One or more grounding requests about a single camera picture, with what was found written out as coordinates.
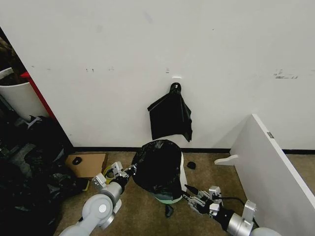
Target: black baseboard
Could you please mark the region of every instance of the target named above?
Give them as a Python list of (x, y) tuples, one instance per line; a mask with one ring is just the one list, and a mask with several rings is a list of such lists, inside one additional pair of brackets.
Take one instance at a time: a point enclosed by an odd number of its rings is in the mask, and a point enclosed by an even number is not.
[(298, 154), (298, 155), (315, 155), (315, 150), (306, 149), (283, 149), (285, 154)]
[[(74, 147), (75, 151), (138, 151), (139, 147)], [(192, 153), (229, 153), (229, 148), (182, 148)], [(283, 149), (285, 154), (315, 155), (315, 150)]]

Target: white wall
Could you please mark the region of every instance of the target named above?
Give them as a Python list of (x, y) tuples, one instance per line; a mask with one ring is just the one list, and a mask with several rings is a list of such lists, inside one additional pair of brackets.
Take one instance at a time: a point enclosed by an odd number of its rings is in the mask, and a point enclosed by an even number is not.
[(181, 147), (230, 148), (257, 113), (282, 148), (315, 149), (313, 0), (0, 3), (2, 29), (75, 146), (150, 141), (147, 107), (181, 75), (193, 121), (192, 142), (172, 138)]

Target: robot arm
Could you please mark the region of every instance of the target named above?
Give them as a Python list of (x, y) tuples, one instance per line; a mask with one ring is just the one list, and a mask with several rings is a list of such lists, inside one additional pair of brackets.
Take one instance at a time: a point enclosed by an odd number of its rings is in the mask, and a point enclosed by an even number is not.
[(244, 205), (242, 216), (233, 210), (223, 207), (221, 190), (217, 186), (212, 186), (209, 191), (199, 191), (198, 189), (185, 185), (189, 191), (197, 196), (183, 192), (183, 198), (188, 201), (188, 205), (199, 214), (207, 214), (210, 218), (218, 221), (224, 231), (233, 236), (281, 236), (277, 232), (268, 228), (253, 229), (254, 214), (256, 204), (247, 200)]
[(106, 178), (102, 173), (92, 179), (92, 183), (100, 193), (89, 198), (84, 204), (82, 221), (66, 228), (60, 236), (89, 236), (96, 226), (104, 230), (112, 223), (122, 206), (120, 195), (137, 168), (136, 165), (131, 165), (123, 171), (121, 163), (115, 162), (112, 169), (115, 179), (109, 184), (106, 184)]

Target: black bag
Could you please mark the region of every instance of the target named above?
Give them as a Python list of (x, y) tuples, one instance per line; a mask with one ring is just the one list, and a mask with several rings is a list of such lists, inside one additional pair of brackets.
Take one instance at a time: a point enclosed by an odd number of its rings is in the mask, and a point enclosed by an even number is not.
[(152, 139), (182, 134), (191, 140), (191, 111), (181, 95), (181, 85), (173, 83), (169, 93), (148, 107)]
[(145, 144), (132, 160), (132, 164), (137, 163), (133, 180), (160, 200), (178, 199), (182, 195), (181, 159), (181, 149), (169, 140)]

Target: white cylinder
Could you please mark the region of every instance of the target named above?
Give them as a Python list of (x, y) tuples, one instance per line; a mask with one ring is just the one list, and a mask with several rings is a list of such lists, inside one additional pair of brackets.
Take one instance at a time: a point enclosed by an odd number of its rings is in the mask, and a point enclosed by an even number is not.
[[(7, 70), (0, 71), (0, 75), (7, 73)], [(0, 94), (16, 113), (26, 121), (30, 121), (30, 115), (48, 117), (46, 109), (29, 82), (12, 86), (0, 86)]]

